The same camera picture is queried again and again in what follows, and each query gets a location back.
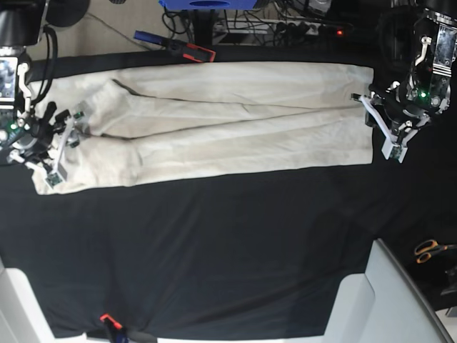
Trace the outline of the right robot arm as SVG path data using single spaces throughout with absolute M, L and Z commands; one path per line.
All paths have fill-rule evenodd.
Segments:
M 66 181 L 61 159 L 66 147 L 79 145 L 76 125 L 84 112 L 58 113 L 51 101 L 37 114 L 36 106 L 54 80 L 59 52 L 56 29 L 80 21 L 88 7 L 88 1 L 1 2 L 1 149 L 8 150 L 10 164 L 35 171 L 51 188 Z M 41 39 L 46 40 L 46 60 L 40 88 L 33 93 L 32 61 L 26 50 Z

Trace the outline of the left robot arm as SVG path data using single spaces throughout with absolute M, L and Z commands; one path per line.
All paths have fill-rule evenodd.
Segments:
M 398 162 L 403 162 L 410 140 L 449 108 L 456 60 L 456 2 L 415 1 L 407 8 L 419 12 L 405 79 L 387 89 L 370 84 L 369 95 L 351 96 L 364 106 L 366 125 L 383 133 L 383 156 Z

